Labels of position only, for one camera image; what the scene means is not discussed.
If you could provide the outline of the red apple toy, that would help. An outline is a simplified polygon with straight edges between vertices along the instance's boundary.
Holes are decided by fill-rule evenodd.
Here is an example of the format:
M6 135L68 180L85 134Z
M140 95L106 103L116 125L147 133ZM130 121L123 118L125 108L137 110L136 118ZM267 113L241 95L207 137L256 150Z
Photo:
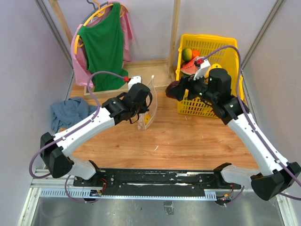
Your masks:
M177 99L177 94L178 94L177 86L178 86L178 84L179 84L179 81L173 81L168 85L168 87L165 90L166 96L168 98Z

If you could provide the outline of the clear polka dot zip bag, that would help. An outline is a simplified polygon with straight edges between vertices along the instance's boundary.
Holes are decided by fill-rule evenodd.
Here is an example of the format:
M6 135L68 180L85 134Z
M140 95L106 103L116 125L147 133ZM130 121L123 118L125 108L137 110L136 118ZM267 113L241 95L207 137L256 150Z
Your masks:
M154 78L155 76L152 75L149 83L147 84L147 87L150 89L150 92L152 94L152 101L150 100L150 97L148 96L146 99L146 104L149 105L148 111L146 113L139 114L139 120L138 120L138 129L139 130L146 130L149 128L149 126L154 122L155 116L157 114L157 108L158 108L158 97L157 92L155 89L154 84ZM151 120L147 125L144 124L144 117L146 114L151 115Z

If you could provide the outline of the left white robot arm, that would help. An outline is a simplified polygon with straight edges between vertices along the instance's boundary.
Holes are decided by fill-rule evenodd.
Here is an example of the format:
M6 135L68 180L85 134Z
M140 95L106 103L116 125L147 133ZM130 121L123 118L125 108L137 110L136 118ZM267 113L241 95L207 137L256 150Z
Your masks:
M101 175L92 161L72 157L73 151L101 131L136 115L149 111L152 94L142 83L132 85L128 92L109 98L94 113L63 132L40 138L40 157L53 178L64 175L79 176L90 186L100 183Z

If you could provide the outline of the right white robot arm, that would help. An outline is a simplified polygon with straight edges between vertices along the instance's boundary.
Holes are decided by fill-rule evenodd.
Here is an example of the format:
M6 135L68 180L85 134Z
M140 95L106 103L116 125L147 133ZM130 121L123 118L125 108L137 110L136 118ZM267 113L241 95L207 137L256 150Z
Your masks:
M231 93L231 76L222 68L212 69L208 79L183 76L166 89L166 96L178 101L196 97L208 102L214 114L241 139L259 169L251 170L224 163L214 169L213 183L224 188L229 183L253 189L268 201L288 189L301 172L297 162L289 162L270 143L253 119L247 106Z

